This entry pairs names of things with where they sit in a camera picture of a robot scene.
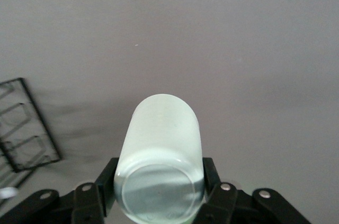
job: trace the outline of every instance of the black wire rack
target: black wire rack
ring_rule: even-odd
[[[62,159],[24,78],[0,83],[0,150],[15,173]]]

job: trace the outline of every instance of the gray floor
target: gray floor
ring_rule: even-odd
[[[224,181],[338,223],[338,36],[339,0],[0,0],[0,81],[28,79],[65,153],[3,211],[96,179],[137,104],[170,93]]]

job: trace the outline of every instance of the cylindrical object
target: cylindrical object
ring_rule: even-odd
[[[6,187],[0,189],[0,199],[9,199],[18,194],[18,189],[15,187]]]
[[[157,94],[135,109],[114,176],[123,212],[139,224],[179,224],[204,193],[198,120],[180,98]]]

